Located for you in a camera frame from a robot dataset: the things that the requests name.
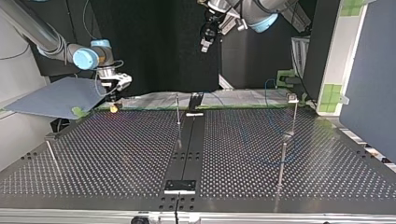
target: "black curtain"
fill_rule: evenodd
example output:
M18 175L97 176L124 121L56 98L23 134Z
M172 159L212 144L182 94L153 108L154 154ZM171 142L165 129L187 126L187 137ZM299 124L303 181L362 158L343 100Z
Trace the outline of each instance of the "black curtain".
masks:
M217 43L201 53L205 8L195 0L93 0L103 38L119 69L134 78L123 96L153 91L214 91L219 86Z

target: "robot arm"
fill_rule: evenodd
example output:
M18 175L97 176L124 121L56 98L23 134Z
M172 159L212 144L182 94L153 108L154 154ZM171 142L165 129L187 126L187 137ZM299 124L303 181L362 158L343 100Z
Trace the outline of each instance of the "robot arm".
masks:
M257 33L267 30L285 10L287 0L209 0L205 13L205 24L201 29L202 52L207 52L215 41L219 26L226 15L235 17L238 30L250 27Z
M89 48L68 44L55 29L37 17L20 0L1 0L0 15L35 43L42 55L74 63L81 70L96 70L107 92L104 96L111 102L117 100L116 91L124 90L132 82L130 76L116 72L119 65L113 59L108 40L93 40Z

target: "optical breadboard table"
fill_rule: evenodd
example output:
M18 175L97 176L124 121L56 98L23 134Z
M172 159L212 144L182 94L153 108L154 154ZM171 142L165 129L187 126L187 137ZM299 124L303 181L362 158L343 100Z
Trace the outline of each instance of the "optical breadboard table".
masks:
M90 115L0 173L0 222L81 211L396 220L396 174L311 109L294 134L289 108L202 112L180 124L170 110ZM165 193L169 181L192 181L193 194Z

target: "metal post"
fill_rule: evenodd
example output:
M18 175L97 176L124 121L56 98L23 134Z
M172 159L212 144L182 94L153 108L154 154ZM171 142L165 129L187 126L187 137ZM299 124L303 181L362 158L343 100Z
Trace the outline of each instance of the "metal post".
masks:
M178 94L176 93L176 106L177 106L177 124L180 125L180 111L178 108Z
M293 126L291 128L291 134L292 135L294 135L294 126L295 126L296 117L297 117L297 107L298 107L298 102L296 103L296 106L294 107Z
M280 189L282 188L282 179L283 179L283 169L285 167L285 157L286 157L286 143L283 143L282 146L282 156L280 158L280 169L279 169L279 179L277 182L277 187Z
M57 160L56 160L56 157L55 157L55 154L53 153L52 146L50 145L50 141L46 141L46 143L47 143L47 146L49 147L49 152L50 152L51 157L52 157L55 161L57 161Z

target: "white wall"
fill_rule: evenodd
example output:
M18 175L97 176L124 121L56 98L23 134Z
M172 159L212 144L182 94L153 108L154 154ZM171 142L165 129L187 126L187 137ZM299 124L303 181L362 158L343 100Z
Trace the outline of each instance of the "white wall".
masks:
M318 105L320 105L325 84L342 85L341 93L345 94L366 10L367 6L364 6L359 16L338 17L332 36L332 44L322 80ZM318 113L321 116L339 116L341 109L342 104L338 104L334 113Z
M17 55L26 47L27 42L0 16L0 59ZM45 85L30 48L17 58L0 60L0 108ZM38 147L50 133L51 120L0 112L0 170Z

